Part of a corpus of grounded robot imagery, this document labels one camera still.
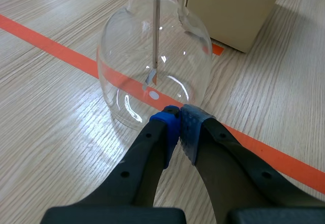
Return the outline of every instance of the blue rubber pad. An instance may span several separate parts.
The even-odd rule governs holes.
[[[195,165],[202,123],[215,118],[199,107],[184,105],[181,108],[181,145],[187,157]]]

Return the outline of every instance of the orange tape line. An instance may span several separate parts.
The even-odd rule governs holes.
[[[79,54],[3,15],[0,15],[0,28],[98,78],[96,61],[82,54]],[[176,105],[179,107],[182,106],[182,104],[178,101],[168,97],[165,94],[161,94],[159,91],[153,88],[149,88],[159,94],[159,99],[162,98],[162,101],[159,103],[157,103],[157,101],[152,101],[150,97],[143,93],[142,83],[133,80],[111,68],[105,68],[104,74],[106,76],[114,78],[110,79],[112,84],[115,86],[121,86],[121,89],[125,90],[127,93],[155,107],[158,110],[162,110],[166,105]],[[251,138],[250,136],[245,135],[229,126],[226,126],[226,128],[244,147],[257,154],[273,168],[325,194],[324,172],[311,167],[254,138]]]
[[[223,50],[224,50],[224,48],[222,48],[221,46],[218,46],[216,44],[212,44],[212,52],[213,52],[213,54],[221,55]]]

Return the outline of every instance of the wooden floor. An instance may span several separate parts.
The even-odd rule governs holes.
[[[101,28],[126,1],[0,0],[0,14],[95,59]],[[213,59],[203,108],[325,172],[325,0],[277,0],[248,54],[225,47]],[[0,117],[0,223],[38,223],[47,208],[88,195],[136,135],[112,121],[96,78],[3,30]],[[215,223],[180,147],[155,204]]]

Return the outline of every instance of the glass flask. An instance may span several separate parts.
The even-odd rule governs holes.
[[[165,106],[201,105],[211,40],[184,0],[128,0],[104,26],[97,63],[112,116],[140,130]]]

